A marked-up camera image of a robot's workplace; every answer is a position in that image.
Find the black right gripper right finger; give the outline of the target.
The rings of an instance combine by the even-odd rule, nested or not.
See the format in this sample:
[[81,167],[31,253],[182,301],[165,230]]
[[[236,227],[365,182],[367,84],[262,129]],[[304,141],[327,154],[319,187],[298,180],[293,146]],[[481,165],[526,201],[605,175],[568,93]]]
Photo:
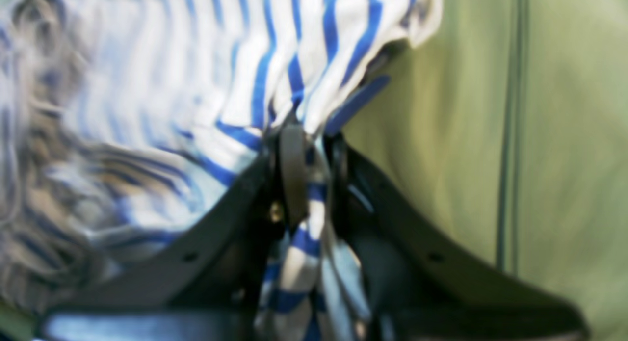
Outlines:
[[496,270],[408,203],[341,134],[324,137],[332,221],[361,263],[368,341],[587,341],[565,299]]

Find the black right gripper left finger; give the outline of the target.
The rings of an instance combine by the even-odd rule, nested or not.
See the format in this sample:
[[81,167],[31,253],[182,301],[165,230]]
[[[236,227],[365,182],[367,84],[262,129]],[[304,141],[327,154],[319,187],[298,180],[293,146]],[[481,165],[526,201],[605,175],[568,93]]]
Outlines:
[[190,231],[38,321],[43,341],[262,341],[254,328],[271,247],[308,214],[306,137],[270,131],[258,157]]

